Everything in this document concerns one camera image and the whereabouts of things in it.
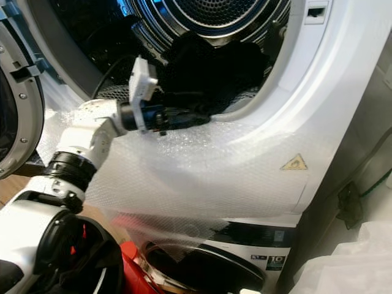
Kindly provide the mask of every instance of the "washing machine door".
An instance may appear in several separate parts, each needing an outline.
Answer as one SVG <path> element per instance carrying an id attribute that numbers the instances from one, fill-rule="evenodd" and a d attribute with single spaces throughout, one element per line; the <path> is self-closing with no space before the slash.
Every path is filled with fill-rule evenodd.
<path id="1" fill-rule="evenodd" d="M 43 95 L 35 58 L 18 29 L 0 21 L 0 179 L 21 167 L 38 144 Z"/>
<path id="2" fill-rule="evenodd" d="M 164 276 L 202 293 L 262 291 L 264 274 L 255 265 L 216 247 L 150 243 L 143 248 L 147 262 Z M 179 262 L 166 252 L 189 252 Z"/>

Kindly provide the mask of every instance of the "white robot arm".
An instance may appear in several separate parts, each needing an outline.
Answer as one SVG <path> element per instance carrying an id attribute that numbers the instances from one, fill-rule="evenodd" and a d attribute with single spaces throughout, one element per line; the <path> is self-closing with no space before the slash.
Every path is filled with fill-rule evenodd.
<path id="1" fill-rule="evenodd" d="M 207 123 L 187 110 L 142 107 L 157 80 L 138 58 L 130 79 L 130 101 L 91 100 L 80 106 L 43 175 L 0 210 L 0 293 L 28 293 L 38 277 L 63 262 L 60 248 L 77 238 L 76 214 L 85 191 L 108 156 L 111 142 L 130 130 L 160 133 Z"/>

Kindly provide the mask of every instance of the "warning label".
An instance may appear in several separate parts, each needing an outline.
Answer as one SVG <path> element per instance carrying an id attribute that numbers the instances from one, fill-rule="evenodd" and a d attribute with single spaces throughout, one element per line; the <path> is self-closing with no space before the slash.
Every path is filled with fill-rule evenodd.
<path id="1" fill-rule="evenodd" d="M 286 256 L 269 256 L 267 261 L 267 271 L 281 271 Z"/>
<path id="2" fill-rule="evenodd" d="M 301 154 L 297 154 L 293 159 L 281 167 L 281 170 L 307 170 L 307 165 Z"/>

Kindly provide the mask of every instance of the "dryer door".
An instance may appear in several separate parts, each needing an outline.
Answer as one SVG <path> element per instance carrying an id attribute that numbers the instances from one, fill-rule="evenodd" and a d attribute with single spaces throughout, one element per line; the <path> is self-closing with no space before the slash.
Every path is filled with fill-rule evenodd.
<path id="1" fill-rule="evenodd" d="M 27 161 L 43 127 L 40 64 L 19 36 L 0 21 L 0 179 Z"/>

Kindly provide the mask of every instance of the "sticker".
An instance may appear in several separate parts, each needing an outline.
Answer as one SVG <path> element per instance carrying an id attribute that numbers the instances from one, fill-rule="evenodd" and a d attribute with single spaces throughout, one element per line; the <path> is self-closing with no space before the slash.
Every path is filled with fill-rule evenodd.
<path id="1" fill-rule="evenodd" d="M 256 260 L 267 260 L 267 256 L 265 255 L 251 255 L 251 259 L 256 259 Z"/>
<path id="2" fill-rule="evenodd" d="M 284 231 L 275 231 L 274 242 L 283 242 Z"/>
<path id="3" fill-rule="evenodd" d="M 301 154 L 298 153 L 292 160 L 282 166 L 281 170 L 307 170 L 307 165 Z"/>
<path id="4" fill-rule="evenodd" d="M 286 256 L 269 256 L 267 261 L 267 271 L 281 271 Z"/>

